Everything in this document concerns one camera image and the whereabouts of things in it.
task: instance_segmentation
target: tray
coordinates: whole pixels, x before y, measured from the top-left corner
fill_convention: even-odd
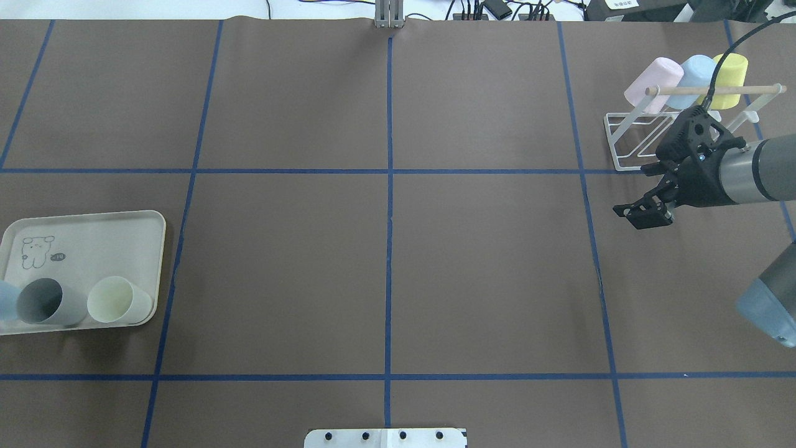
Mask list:
[[[40,238],[35,251],[23,258],[23,240]],[[86,316],[75,325],[26,324],[0,321],[0,336],[60,332],[89,328],[130,327],[146,323],[158,309],[166,220],[155,210],[74,214],[26,218],[11,224],[0,242],[0,277],[22,288],[48,277],[88,297],[102,278],[120,275],[146,291],[152,312],[137,324],[102,324]]]

